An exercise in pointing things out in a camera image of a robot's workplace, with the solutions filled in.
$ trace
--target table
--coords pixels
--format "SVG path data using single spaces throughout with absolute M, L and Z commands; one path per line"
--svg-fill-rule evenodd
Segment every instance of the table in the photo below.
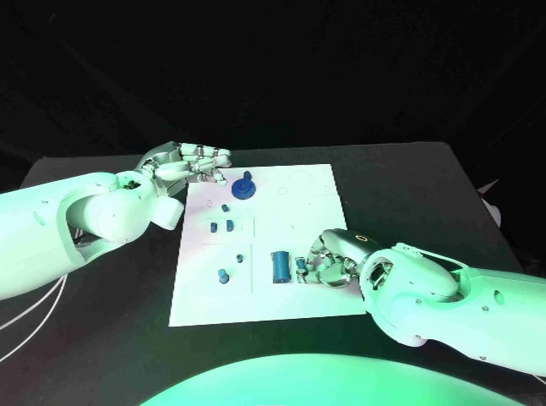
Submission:
M 23 187 L 134 168 L 139 156 L 44 158 Z M 331 163 L 348 228 L 475 267 L 520 272 L 449 147 L 353 145 L 233 152 L 237 167 Z M 67 276 L 59 306 L 0 364 L 0 404 L 137 404 L 220 365 L 272 354 L 350 354 L 436 370 L 505 395 L 546 393 L 531 376 L 468 359 L 445 344 L 397 344 L 370 315 L 167 327 L 181 223 L 151 225 L 137 241 Z M 0 302 L 0 324 L 47 287 Z M 0 333 L 0 356 L 43 318 L 43 304 Z

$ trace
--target dark background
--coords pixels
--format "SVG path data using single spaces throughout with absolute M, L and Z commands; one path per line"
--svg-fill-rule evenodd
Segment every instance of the dark background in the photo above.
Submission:
M 445 141 L 546 276 L 546 2 L 0 1 L 0 192 L 167 140 Z

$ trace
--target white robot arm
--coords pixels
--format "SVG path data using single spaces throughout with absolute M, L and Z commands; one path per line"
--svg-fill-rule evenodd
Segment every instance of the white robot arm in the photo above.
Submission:
M 132 171 L 90 173 L 0 195 L 0 300 L 39 288 L 139 237 L 173 230 L 187 182 L 226 184 L 230 151 L 167 144 Z
M 426 256 L 459 269 L 446 271 Z M 433 339 L 479 361 L 546 376 L 546 279 L 468 267 L 406 244 L 384 249 L 340 229 L 321 233 L 296 274 L 301 283 L 332 288 L 358 279 L 367 312 L 399 343 L 419 347 Z

